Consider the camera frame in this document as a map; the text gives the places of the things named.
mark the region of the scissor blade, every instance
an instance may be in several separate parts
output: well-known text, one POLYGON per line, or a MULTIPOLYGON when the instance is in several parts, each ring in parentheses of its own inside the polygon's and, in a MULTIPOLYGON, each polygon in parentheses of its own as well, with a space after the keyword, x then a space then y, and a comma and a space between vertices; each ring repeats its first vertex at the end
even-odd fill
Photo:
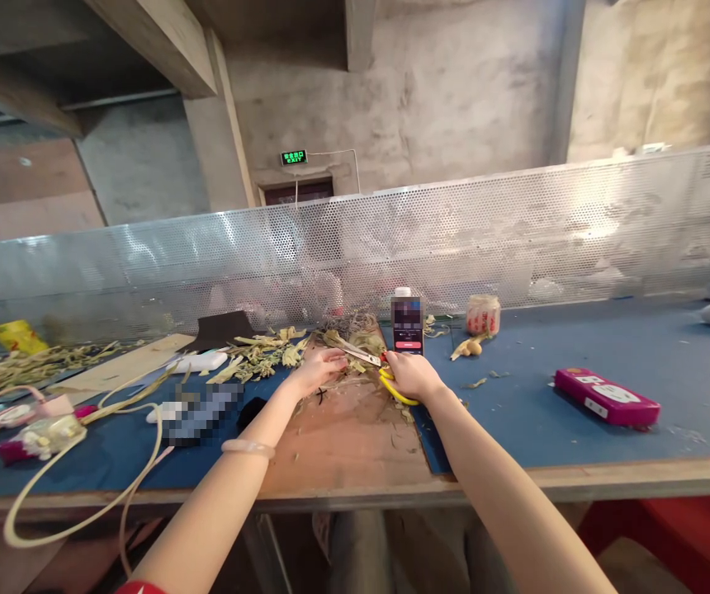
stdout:
POLYGON ((341 346, 341 350, 348 353, 349 355, 352 355, 353 357, 357 357, 361 361, 365 361, 366 363, 371 363, 372 365, 376 367, 382 367, 382 361, 380 361, 380 357, 375 357, 374 355, 369 355, 367 352, 360 351, 356 349, 354 346, 341 346))

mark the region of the table leg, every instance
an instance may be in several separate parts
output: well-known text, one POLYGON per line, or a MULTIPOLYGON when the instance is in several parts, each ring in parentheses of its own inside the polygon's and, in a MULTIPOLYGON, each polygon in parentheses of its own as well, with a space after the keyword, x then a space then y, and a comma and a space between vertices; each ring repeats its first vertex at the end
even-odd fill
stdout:
POLYGON ((269 514, 250 514, 242 528, 262 594, 291 594, 289 576, 269 514))

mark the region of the red stool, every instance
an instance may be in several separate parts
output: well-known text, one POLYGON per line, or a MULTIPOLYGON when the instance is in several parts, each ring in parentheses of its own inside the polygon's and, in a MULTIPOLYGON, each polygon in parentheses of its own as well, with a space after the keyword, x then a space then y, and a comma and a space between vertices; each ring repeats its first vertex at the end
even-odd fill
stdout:
POLYGON ((710 594, 710 497, 595 502, 578 529, 597 557, 624 536, 655 555, 694 594, 710 594))

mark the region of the person's left hand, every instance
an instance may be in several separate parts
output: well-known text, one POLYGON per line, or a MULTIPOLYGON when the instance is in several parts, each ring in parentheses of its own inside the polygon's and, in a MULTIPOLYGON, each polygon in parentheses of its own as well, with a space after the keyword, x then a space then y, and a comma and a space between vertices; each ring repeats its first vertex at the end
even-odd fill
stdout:
POLYGON ((286 378, 284 384, 291 387, 299 402, 334 380, 346 366, 347 356, 341 349, 316 348, 306 352, 303 364, 286 378))

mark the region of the red sleeve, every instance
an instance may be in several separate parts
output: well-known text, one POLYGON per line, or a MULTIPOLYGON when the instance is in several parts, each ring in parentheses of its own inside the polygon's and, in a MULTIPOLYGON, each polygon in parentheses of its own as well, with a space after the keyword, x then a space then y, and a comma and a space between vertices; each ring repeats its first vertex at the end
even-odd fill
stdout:
POLYGON ((166 594, 166 592, 146 582, 127 582, 116 590, 116 594, 166 594))

